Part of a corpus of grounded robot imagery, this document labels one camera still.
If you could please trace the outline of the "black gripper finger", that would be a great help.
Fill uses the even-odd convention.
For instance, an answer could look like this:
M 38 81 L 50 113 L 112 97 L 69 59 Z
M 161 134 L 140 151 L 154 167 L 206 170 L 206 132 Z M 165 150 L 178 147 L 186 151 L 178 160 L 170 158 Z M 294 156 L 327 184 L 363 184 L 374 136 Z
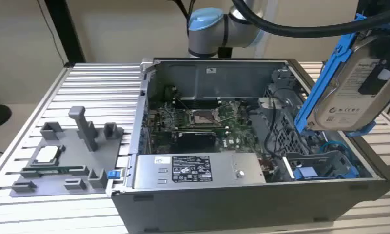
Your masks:
M 365 79 L 358 92 L 362 95 L 377 95 L 390 78 L 389 71 L 373 72 Z

